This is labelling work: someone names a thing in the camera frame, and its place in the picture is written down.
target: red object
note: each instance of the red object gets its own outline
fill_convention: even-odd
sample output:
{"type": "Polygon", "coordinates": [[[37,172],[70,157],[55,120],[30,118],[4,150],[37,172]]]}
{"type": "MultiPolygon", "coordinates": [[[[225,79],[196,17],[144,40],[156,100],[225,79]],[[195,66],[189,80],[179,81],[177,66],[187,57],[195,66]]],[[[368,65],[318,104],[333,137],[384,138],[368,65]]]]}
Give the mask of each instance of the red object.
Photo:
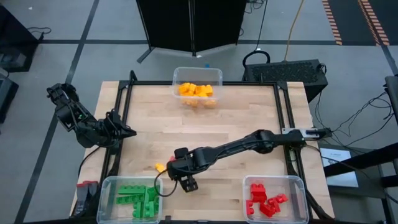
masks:
{"type": "Polygon", "coordinates": [[[283,203],[283,202],[287,202],[287,201],[288,201],[288,198],[287,198],[286,195],[284,195],[284,194],[279,194],[279,195],[277,195],[277,196],[275,197],[275,199],[276,199],[276,201],[277,201],[278,203],[283,203]]]}
{"type": "Polygon", "coordinates": [[[275,212],[280,212],[279,203],[275,198],[268,199],[268,204],[275,208],[275,212]]]}
{"type": "Polygon", "coordinates": [[[85,180],[85,181],[83,181],[83,183],[81,183],[81,184],[76,184],[76,187],[84,187],[85,185],[88,185],[88,184],[93,184],[93,183],[97,183],[98,184],[98,181],[90,181],[90,180],[85,180]]]}
{"type": "Polygon", "coordinates": [[[246,214],[247,215],[253,215],[254,214],[254,209],[252,208],[253,202],[250,200],[246,200],[246,214]]]}
{"type": "Polygon", "coordinates": [[[267,200],[266,189],[262,184],[252,184],[250,187],[253,202],[264,203],[267,200]]]}
{"type": "Polygon", "coordinates": [[[270,205],[266,205],[264,203],[260,203],[260,211],[265,214],[266,216],[268,216],[269,218],[271,218],[276,210],[274,207],[270,206],[270,205]]]}

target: black floor stripe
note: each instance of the black floor stripe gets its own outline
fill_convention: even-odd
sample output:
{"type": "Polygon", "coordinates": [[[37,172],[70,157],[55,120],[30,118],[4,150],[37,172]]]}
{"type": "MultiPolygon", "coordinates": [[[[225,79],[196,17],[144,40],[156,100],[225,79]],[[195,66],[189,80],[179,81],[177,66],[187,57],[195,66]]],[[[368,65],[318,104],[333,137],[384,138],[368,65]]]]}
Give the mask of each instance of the black floor stripe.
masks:
{"type": "Polygon", "coordinates": [[[29,208],[30,201],[32,200],[32,196],[36,189],[37,182],[39,181],[40,173],[42,172],[44,161],[47,157],[47,153],[49,151],[50,144],[55,133],[55,128],[57,127],[57,123],[58,120],[54,114],[51,119],[49,130],[47,131],[47,134],[45,136],[43,146],[40,150],[39,157],[37,158],[36,165],[33,169],[32,176],[30,177],[29,184],[27,185],[24,197],[18,209],[17,217],[15,218],[14,222],[16,224],[24,222],[27,209],[29,208]]]}
{"type": "Polygon", "coordinates": [[[369,0],[390,45],[398,45],[398,1],[369,0]]]}
{"type": "MultiPolygon", "coordinates": [[[[43,40],[41,44],[80,44],[82,40],[43,40]]],[[[141,45],[148,44],[146,40],[84,40],[84,44],[119,44],[141,45]]],[[[260,44],[285,45],[287,40],[260,40],[260,44]]],[[[238,40],[238,44],[257,44],[257,40],[238,40]]],[[[336,45],[334,40],[291,40],[290,45],[336,45]]]]}
{"type": "MultiPolygon", "coordinates": [[[[260,40],[260,44],[285,45],[287,40],[260,40]]],[[[238,40],[238,44],[257,44],[257,40],[238,40]]],[[[334,40],[291,40],[290,45],[336,45],[334,40]]]]}
{"type": "MultiPolygon", "coordinates": [[[[98,7],[99,1],[100,0],[94,0],[93,6],[91,7],[91,11],[90,11],[90,14],[88,16],[85,29],[84,29],[84,31],[83,31],[83,33],[81,35],[79,46],[78,46],[78,48],[76,50],[75,56],[74,56],[74,58],[72,60],[72,64],[70,66],[70,69],[69,69],[69,72],[68,72],[68,75],[67,75],[67,78],[65,80],[66,83],[71,83],[72,82],[73,76],[75,74],[76,67],[77,67],[79,59],[80,59],[81,52],[82,52],[83,47],[84,47],[84,41],[87,38],[88,32],[89,32],[90,27],[91,27],[91,23],[93,22],[93,18],[94,18],[96,9],[98,7]]],[[[49,151],[49,148],[50,148],[50,145],[51,145],[51,142],[52,142],[52,138],[53,138],[54,133],[55,133],[55,129],[57,128],[57,124],[58,124],[58,120],[57,120],[56,115],[54,114],[52,119],[51,119],[51,123],[50,123],[49,129],[47,131],[46,137],[44,139],[42,148],[40,150],[39,157],[37,158],[36,165],[34,167],[32,176],[30,177],[29,184],[28,184],[28,186],[26,188],[26,191],[25,191],[25,194],[24,194],[24,198],[22,199],[21,205],[20,205],[20,207],[18,209],[18,213],[17,213],[16,219],[15,219],[15,223],[23,223],[24,222],[27,210],[29,208],[30,201],[32,200],[32,197],[33,197],[37,182],[39,181],[40,173],[41,173],[41,171],[43,169],[43,165],[44,165],[45,159],[47,157],[47,153],[49,151]]]]}
{"type": "Polygon", "coordinates": [[[100,2],[100,0],[94,0],[93,7],[91,8],[90,14],[88,15],[85,29],[83,30],[83,34],[81,35],[80,43],[77,46],[77,50],[76,50],[75,56],[72,60],[72,64],[70,66],[70,70],[69,70],[67,79],[65,80],[65,83],[71,83],[73,76],[75,75],[75,70],[77,68],[77,64],[79,63],[79,59],[80,59],[81,53],[83,51],[83,47],[85,46],[85,41],[87,39],[88,32],[90,31],[91,24],[93,23],[94,15],[97,10],[99,2],[100,2]]]}
{"type": "Polygon", "coordinates": [[[41,44],[79,44],[80,40],[42,40],[41,44]]]}
{"type": "Polygon", "coordinates": [[[328,0],[343,45],[376,45],[358,0],[328,0]]]}
{"type": "Polygon", "coordinates": [[[147,40],[86,40],[86,44],[148,44],[147,40]]]}
{"type": "Polygon", "coordinates": [[[391,68],[391,70],[392,70],[392,73],[393,73],[394,75],[398,75],[397,64],[396,64],[396,61],[394,60],[394,58],[392,57],[392,55],[391,55],[391,53],[390,53],[390,50],[389,50],[388,47],[385,46],[385,45],[382,45],[382,46],[381,46],[381,49],[383,49],[384,56],[386,56],[387,62],[388,62],[388,64],[390,65],[390,68],[391,68]]]}

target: yellow and black hazard tape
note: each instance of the yellow and black hazard tape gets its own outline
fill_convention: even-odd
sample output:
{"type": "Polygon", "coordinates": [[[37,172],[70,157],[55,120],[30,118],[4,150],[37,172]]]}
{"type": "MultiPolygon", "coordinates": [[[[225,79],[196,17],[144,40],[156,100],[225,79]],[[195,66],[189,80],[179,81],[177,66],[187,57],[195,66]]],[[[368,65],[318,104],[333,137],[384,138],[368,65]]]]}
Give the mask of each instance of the yellow and black hazard tape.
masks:
{"type": "Polygon", "coordinates": [[[329,2],[328,0],[322,0],[323,8],[325,9],[326,16],[328,17],[329,24],[331,27],[331,31],[333,33],[333,36],[335,37],[336,44],[338,45],[343,45],[340,33],[338,32],[338,28],[336,25],[335,18],[333,17],[333,13],[330,10],[329,2]]]}
{"type": "Polygon", "coordinates": [[[382,43],[384,45],[390,45],[390,41],[386,35],[386,33],[383,30],[383,27],[381,26],[379,20],[377,19],[376,14],[374,13],[372,6],[369,3],[369,0],[358,0],[359,5],[361,6],[361,9],[363,11],[363,14],[368,22],[369,28],[372,32],[372,35],[375,38],[375,41],[378,45],[380,45],[379,39],[376,36],[375,30],[373,29],[376,28],[376,32],[378,36],[380,37],[382,43]]]}

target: yellow cable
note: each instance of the yellow cable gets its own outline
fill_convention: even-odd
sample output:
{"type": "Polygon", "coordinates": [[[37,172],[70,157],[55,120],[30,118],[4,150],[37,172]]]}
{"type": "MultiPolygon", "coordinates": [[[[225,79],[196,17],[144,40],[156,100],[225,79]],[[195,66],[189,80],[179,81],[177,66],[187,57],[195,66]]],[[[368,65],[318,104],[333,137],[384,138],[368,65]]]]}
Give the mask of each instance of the yellow cable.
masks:
{"type": "Polygon", "coordinates": [[[301,11],[301,8],[303,6],[303,3],[304,3],[304,0],[301,0],[300,7],[298,7],[298,11],[297,11],[296,17],[294,18],[292,27],[290,28],[289,38],[287,39],[286,53],[285,53],[284,60],[286,60],[287,52],[289,51],[290,38],[292,37],[293,27],[294,27],[294,24],[296,23],[296,20],[297,20],[299,14],[300,14],[300,11],[301,11]]]}

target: paper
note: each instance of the paper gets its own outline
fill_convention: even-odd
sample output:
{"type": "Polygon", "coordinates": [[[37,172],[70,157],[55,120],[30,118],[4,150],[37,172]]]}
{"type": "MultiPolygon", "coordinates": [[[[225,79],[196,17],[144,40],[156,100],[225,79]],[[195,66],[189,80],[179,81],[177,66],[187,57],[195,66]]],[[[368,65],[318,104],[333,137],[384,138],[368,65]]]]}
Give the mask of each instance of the paper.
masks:
{"type": "MultiPolygon", "coordinates": [[[[351,158],[351,154],[346,150],[337,150],[337,149],[325,149],[320,148],[321,155],[330,159],[322,158],[323,166],[328,166],[337,163],[331,159],[335,159],[337,161],[343,161],[351,158]]],[[[327,177],[326,181],[328,185],[331,186],[340,186],[340,187],[358,187],[358,181],[356,180],[355,172],[349,172],[346,174],[340,174],[333,177],[327,177]]]]}

